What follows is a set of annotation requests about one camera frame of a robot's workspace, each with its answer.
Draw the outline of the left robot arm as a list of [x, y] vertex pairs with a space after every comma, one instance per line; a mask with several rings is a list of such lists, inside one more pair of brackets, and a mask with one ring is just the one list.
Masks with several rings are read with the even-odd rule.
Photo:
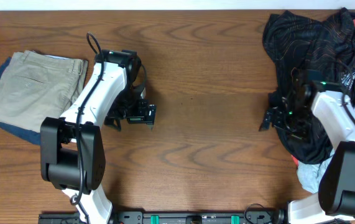
[[121, 130], [129, 124], [155, 123], [156, 106], [145, 98], [145, 83], [134, 85], [145, 70], [135, 51], [102, 50], [78, 99], [59, 118], [40, 127], [41, 176], [67, 195], [76, 213], [41, 214], [39, 223], [112, 223], [113, 205], [102, 179], [106, 157], [101, 127]]

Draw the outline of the khaki cargo shorts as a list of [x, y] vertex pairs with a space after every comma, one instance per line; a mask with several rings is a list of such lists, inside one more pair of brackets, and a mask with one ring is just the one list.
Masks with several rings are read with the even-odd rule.
[[38, 133], [78, 98], [88, 62], [33, 51], [16, 52], [0, 77], [0, 123]]

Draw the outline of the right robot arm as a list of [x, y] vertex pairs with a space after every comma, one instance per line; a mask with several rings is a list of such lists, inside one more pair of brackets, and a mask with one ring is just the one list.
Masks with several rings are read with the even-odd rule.
[[335, 149], [318, 192], [288, 204], [287, 223], [332, 223], [355, 220], [355, 112], [349, 96], [337, 83], [301, 83], [287, 98], [268, 96], [260, 130], [273, 126], [302, 139], [304, 132], [291, 130], [286, 122], [296, 115], [312, 114], [324, 127]]

